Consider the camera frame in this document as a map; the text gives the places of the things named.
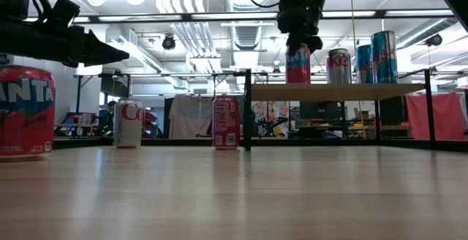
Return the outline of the floral pattern poster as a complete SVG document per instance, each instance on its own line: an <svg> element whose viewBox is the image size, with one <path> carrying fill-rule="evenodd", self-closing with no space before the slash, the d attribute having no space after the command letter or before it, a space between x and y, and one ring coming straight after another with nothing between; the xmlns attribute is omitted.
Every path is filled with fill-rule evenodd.
<svg viewBox="0 0 468 240"><path fill-rule="evenodd" d="M286 101L259 101L253 102L252 104L252 118L254 119L254 123L262 118L266 117L267 121L272 121L273 119L283 116L288 118L288 122L281 124L278 127L274 128L274 133L276 137L283 137L286 138L289 132L289 102ZM257 134L254 134L254 130L252 129L252 135L258 137Z"/></svg>

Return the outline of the wooden shelf with black frame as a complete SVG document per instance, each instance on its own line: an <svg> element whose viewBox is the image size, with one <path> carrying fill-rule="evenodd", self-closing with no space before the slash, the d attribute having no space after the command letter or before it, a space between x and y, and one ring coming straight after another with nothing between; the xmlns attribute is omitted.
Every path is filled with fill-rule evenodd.
<svg viewBox="0 0 468 240"><path fill-rule="evenodd" d="M429 148L437 147L434 127L434 109L431 93L431 70L421 69L409 72L405 77L418 73L424 74L423 83L397 83L397 84L260 84L252 83L252 71L244 73L244 140L246 151L252 148L251 108L253 101L373 101L376 121L376 138L380 143L380 100L405 95L414 91L426 92L426 109L428 116Z"/></svg>

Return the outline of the black LED light bar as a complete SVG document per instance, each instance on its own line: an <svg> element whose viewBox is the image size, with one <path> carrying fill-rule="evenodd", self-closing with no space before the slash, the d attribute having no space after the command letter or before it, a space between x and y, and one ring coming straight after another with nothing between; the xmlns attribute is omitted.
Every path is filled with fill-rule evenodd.
<svg viewBox="0 0 468 240"><path fill-rule="evenodd" d="M211 21L261 21L276 20L278 12L196 12L174 14L132 14L132 15L82 15L75 19L76 24L85 23L178 23ZM323 11L323 20L350 19L391 19L391 18L454 18L446 9L428 10L358 10Z"/></svg>

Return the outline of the white fabric screen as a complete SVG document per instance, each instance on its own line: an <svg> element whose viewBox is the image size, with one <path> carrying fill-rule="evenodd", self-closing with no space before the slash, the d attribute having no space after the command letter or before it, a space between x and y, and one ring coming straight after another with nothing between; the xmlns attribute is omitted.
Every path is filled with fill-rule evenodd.
<svg viewBox="0 0 468 240"><path fill-rule="evenodd" d="M210 97L176 95L169 112L169 139L195 139L209 135L212 120Z"/></svg>

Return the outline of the black aluminium table frame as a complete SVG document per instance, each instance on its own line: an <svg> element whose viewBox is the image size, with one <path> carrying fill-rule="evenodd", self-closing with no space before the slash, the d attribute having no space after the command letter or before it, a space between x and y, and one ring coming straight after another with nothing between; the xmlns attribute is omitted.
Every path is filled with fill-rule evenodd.
<svg viewBox="0 0 468 240"><path fill-rule="evenodd" d="M58 139L53 141L54 149L72 149L90 146L111 146L111 139ZM210 140L162 140L143 139L142 146L211 146ZM429 140L384 139L384 140L339 140L339 139L257 139L250 141L253 146L389 146L405 149L423 149L434 151L455 151L468 154L468 141L465 140Z"/></svg>

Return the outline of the black metal rig frame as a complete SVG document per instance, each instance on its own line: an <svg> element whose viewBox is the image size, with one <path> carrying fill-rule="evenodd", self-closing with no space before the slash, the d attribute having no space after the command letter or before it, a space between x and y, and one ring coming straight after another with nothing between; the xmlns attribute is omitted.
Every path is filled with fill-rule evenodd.
<svg viewBox="0 0 468 240"><path fill-rule="evenodd" d="M110 79L120 83L122 90L112 91L111 96L142 100L151 106L159 107L163 99L178 95L189 97L210 97L243 95L244 86L236 84L236 78L249 80L250 71L221 73L100 73L76 75L77 94L75 111L84 103L83 89L92 81Z"/></svg>

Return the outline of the small wooden desk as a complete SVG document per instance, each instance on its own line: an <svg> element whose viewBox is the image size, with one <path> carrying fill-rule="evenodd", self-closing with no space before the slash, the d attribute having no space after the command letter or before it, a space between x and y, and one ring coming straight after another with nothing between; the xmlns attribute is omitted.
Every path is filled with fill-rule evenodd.
<svg viewBox="0 0 468 240"><path fill-rule="evenodd" d="M94 136L94 126L91 124L56 124L55 136L88 138Z"/></svg>

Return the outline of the silver Diet Coke can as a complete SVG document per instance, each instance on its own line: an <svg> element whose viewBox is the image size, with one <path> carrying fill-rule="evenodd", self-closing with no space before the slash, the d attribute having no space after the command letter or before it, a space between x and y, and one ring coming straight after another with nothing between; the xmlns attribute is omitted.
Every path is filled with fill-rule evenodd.
<svg viewBox="0 0 468 240"><path fill-rule="evenodd" d="M326 62L327 81L329 84L352 83L350 53L346 48L336 48L328 51Z"/></svg>
<svg viewBox="0 0 468 240"><path fill-rule="evenodd" d="M122 98L115 106L113 145L118 149L139 148L143 131L140 100Z"/></svg>

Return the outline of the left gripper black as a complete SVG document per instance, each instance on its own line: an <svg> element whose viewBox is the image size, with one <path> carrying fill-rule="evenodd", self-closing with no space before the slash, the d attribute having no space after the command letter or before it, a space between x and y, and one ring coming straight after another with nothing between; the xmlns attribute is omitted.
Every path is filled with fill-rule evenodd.
<svg viewBox="0 0 468 240"><path fill-rule="evenodd" d="M86 67L123 61L129 53L101 42L82 26L56 32L23 21L0 19L0 53L57 61L69 67Z"/></svg>

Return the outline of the red blue Fanta can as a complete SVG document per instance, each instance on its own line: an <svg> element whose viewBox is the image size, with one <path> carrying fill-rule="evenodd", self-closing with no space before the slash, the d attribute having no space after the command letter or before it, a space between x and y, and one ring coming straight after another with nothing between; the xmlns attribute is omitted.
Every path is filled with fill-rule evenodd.
<svg viewBox="0 0 468 240"><path fill-rule="evenodd" d="M0 162L42 160L53 150L56 82L33 67L0 67Z"/></svg>
<svg viewBox="0 0 468 240"><path fill-rule="evenodd" d="M293 54L286 54L285 77L286 83L310 83L310 50L307 44L301 43Z"/></svg>

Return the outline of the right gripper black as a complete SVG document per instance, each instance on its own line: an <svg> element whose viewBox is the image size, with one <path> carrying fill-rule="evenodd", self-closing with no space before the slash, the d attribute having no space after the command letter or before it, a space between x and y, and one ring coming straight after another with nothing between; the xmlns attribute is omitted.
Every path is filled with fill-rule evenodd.
<svg viewBox="0 0 468 240"><path fill-rule="evenodd" d="M325 0L279 0L278 28L287 38L287 55L294 56L300 48L300 37L308 37L310 54L322 50L323 42L318 35L318 23L322 18Z"/></svg>

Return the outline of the red storage bins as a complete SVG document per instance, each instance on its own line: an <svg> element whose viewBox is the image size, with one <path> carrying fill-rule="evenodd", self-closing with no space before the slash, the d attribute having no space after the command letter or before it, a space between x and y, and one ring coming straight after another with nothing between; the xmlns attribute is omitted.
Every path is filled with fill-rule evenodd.
<svg viewBox="0 0 468 240"><path fill-rule="evenodd" d="M146 110L143 118L143 138L156 138L157 133L157 117L150 110Z"/></svg>

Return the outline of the black standing desk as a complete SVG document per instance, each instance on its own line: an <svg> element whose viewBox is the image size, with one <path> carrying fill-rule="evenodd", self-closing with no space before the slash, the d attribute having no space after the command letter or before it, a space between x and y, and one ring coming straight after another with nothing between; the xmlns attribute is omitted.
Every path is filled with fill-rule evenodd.
<svg viewBox="0 0 468 240"><path fill-rule="evenodd" d="M300 139L343 139L347 135L349 124L345 121L307 119L298 126Z"/></svg>

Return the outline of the red Coca-Cola can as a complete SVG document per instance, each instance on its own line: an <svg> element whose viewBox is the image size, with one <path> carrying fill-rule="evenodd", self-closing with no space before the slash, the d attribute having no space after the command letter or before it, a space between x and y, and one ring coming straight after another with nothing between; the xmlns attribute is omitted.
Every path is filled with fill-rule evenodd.
<svg viewBox="0 0 468 240"><path fill-rule="evenodd" d="M241 139L238 99L234 96L215 97L212 108L212 146L218 150L237 149Z"/></svg>

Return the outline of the orange red fabric screen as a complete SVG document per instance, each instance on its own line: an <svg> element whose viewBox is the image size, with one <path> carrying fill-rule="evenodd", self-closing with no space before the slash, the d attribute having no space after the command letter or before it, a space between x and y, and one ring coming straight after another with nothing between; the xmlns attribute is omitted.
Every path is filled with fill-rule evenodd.
<svg viewBox="0 0 468 240"><path fill-rule="evenodd" d="M417 140L429 139L429 118L426 95L407 95L407 117L411 126L411 137ZM434 131L437 140L464 139L464 113L456 93L432 96Z"/></svg>

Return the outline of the black partition panel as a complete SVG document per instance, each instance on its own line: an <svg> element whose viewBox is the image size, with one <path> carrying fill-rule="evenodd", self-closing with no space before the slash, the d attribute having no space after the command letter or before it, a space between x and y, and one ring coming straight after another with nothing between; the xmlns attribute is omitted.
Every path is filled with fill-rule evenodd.
<svg viewBox="0 0 468 240"><path fill-rule="evenodd" d="M383 125L400 125L406 121L406 107L402 96L380 100L380 121Z"/></svg>

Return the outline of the silver flexible air duct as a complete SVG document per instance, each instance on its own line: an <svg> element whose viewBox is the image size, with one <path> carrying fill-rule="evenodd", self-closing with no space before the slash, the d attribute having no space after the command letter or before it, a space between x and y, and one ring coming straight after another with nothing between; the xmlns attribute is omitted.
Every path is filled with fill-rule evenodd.
<svg viewBox="0 0 468 240"><path fill-rule="evenodd" d="M254 0L258 4L270 4L270 0ZM265 11L265 8L258 7L251 0L225 0L227 11L229 12L258 12ZM231 28L231 35L234 45L239 50L254 50L259 44L263 35L261 26L236 26Z"/></svg>

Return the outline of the black computer monitor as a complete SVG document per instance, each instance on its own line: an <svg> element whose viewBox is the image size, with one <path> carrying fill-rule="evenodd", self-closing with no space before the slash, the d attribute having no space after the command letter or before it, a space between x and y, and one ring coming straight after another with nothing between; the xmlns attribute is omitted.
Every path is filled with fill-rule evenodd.
<svg viewBox="0 0 468 240"><path fill-rule="evenodd" d="M341 118L341 107L337 102L300 102L302 119L337 120Z"/></svg>

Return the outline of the person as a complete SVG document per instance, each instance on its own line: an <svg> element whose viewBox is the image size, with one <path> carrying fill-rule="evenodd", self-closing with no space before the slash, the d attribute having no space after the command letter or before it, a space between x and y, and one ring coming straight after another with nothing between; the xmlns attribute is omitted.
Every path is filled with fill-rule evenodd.
<svg viewBox="0 0 468 240"><path fill-rule="evenodd" d="M113 134L115 106L116 101L110 101L107 104L107 110L104 110L103 114L99 117L99 126L97 129L97 134L99 137L108 137Z"/></svg>

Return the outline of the large silver air duct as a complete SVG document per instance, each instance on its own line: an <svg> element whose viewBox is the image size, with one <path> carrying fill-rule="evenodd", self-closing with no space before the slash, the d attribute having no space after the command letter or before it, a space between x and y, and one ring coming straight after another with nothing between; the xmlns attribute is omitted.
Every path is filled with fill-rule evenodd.
<svg viewBox="0 0 468 240"><path fill-rule="evenodd" d="M430 19L396 39L396 49L401 50L422 42L458 23L456 18Z"/></svg>

